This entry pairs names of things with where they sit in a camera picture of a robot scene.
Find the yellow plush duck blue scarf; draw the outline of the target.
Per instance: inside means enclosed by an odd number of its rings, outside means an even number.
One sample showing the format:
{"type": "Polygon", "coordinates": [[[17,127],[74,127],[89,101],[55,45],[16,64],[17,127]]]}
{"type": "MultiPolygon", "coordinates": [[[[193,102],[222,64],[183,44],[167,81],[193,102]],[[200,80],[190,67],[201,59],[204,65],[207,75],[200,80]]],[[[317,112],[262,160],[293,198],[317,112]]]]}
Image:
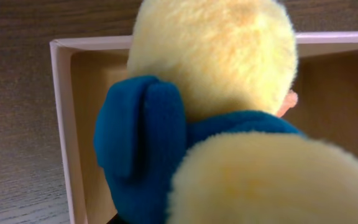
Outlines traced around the yellow plush duck blue scarf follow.
{"type": "Polygon", "coordinates": [[[273,0],[146,0],[98,113],[112,223],[358,223],[358,158],[283,119],[298,52],[273,0]]]}

